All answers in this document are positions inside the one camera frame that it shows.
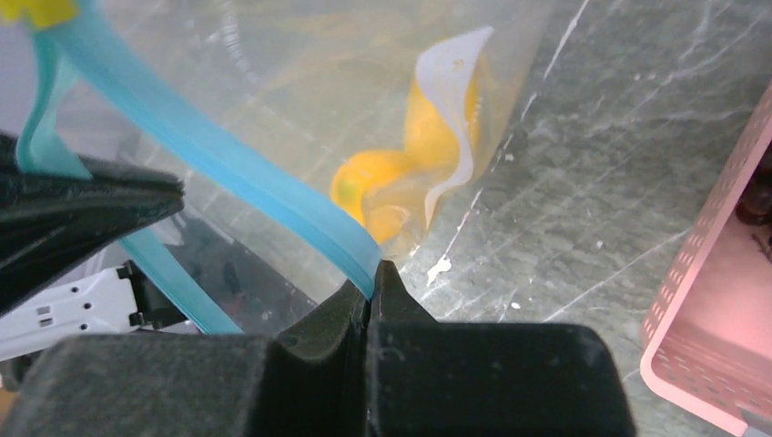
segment gray marble tabletop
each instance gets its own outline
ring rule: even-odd
[[[441,320],[588,325],[640,435],[724,435],[648,390],[639,329],[772,77],[769,35],[757,0],[558,2],[512,136],[402,269],[415,298]]]

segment yellow fruit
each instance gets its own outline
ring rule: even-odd
[[[477,107],[477,75],[472,76],[466,90],[464,118],[467,125],[467,138],[474,151],[480,138]],[[437,113],[434,105],[418,88],[413,78],[408,94],[407,114],[405,115],[404,147],[422,168],[455,169],[459,160],[459,144],[455,134]]]
[[[400,150],[364,150],[338,168],[332,179],[330,199],[357,220],[379,244],[396,237],[402,217],[382,208],[377,217],[363,211],[362,202],[373,190],[408,176],[417,169],[416,162]]]

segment perforated basket side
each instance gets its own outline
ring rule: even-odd
[[[675,336],[665,338],[665,335],[772,141],[771,117],[772,86],[761,97],[690,235],[675,256],[641,331],[644,344],[641,376],[652,391],[734,435],[742,435],[747,428],[736,407],[737,400],[766,413],[764,402],[768,398],[753,395],[754,388],[730,378],[741,371],[731,368],[737,363],[712,357],[711,351],[692,351],[691,356],[696,354],[705,361],[691,362],[689,354],[682,352],[698,347],[696,342]]]

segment pink basket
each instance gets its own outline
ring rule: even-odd
[[[641,376],[659,396],[736,436],[772,421],[772,235],[734,209],[772,141],[762,96],[642,329]]]

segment marble surface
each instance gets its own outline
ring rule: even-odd
[[[588,325],[640,435],[725,435],[648,390],[639,328],[772,77],[770,33],[757,0],[559,2],[512,137],[402,269],[414,296],[441,320]]]

